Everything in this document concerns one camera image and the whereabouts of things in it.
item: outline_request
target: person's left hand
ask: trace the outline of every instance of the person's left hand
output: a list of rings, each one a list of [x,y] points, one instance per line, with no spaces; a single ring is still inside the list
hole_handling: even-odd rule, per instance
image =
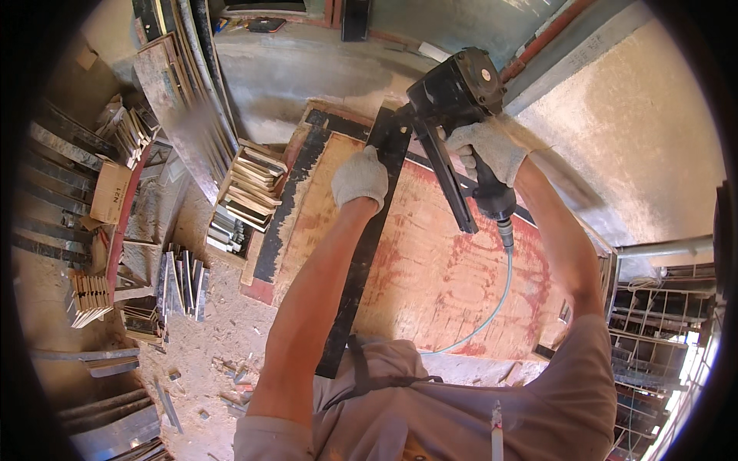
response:
[[[384,206],[387,195],[387,168],[376,158],[376,148],[368,145],[363,151],[355,152],[341,165],[333,176],[331,189],[336,206],[358,197],[376,200],[376,213]]]

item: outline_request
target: brown shirt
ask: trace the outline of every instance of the brown shirt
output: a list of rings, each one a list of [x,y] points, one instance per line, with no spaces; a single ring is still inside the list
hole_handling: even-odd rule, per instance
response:
[[[366,344],[364,352],[372,376],[427,376],[409,341]],[[613,444],[617,403],[610,335],[601,316],[578,318],[546,370],[524,387],[415,383],[319,411],[353,387],[353,378],[348,354],[337,379],[316,378],[312,433],[279,418],[241,418],[236,460],[400,460],[410,445],[432,459],[489,460],[496,400],[506,461],[602,460]]]

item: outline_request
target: nail gun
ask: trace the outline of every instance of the nail gun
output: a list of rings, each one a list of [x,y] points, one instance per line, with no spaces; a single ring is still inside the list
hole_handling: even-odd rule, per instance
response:
[[[498,115],[503,110],[504,94],[488,53],[472,47],[449,57],[415,82],[407,90],[410,102],[396,112],[397,117],[412,124],[462,232],[474,234],[479,229],[437,128],[443,128],[448,137],[460,126]],[[515,192],[497,179],[476,152],[472,155],[477,162],[478,182],[472,197],[480,213],[497,222],[503,246],[512,252],[510,217],[517,205]]]

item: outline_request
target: person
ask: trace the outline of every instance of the person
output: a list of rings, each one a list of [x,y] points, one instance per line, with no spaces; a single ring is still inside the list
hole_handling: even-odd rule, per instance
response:
[[[617,403],[592,243],[528,151],[494,118],[458,128],[446,143],[471,176],[473,146],[501,181],[514,185],[539,227],[551,275],[573,311],[550,364],[523,387],[442,384],[429,382],[412,342],[359,346],[351,337],[336,379],[314,379],[352,254],[387,193],[387,171],[367,146],[335,173],[338,218],[295,277],[269,331],[258,385],[237,422],[237,461],[490,460],[498,401],[505,460],[602,460],[609,453]]]

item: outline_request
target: glove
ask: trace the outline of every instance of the glove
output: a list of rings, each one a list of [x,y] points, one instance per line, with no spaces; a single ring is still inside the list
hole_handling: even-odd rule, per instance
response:
[[[492,169],[500,182],[512,187],[517,169],[528,155],[528,149],[521,148],[510,139],[503,126],[494,117],[483,122],[456,128],[446,140],[449,149],[456,150],[466,174],[477,180],[477,162],[472,156],[474,147],[479,157]]]
[[[370,197],[379,204],[378,213],[384,206],[387,182],[387,168],[376,158],[376,148],[368,145],[363,151],[351,154],[336,170],[331,181],[333,199],[340,209],[355,198]]]

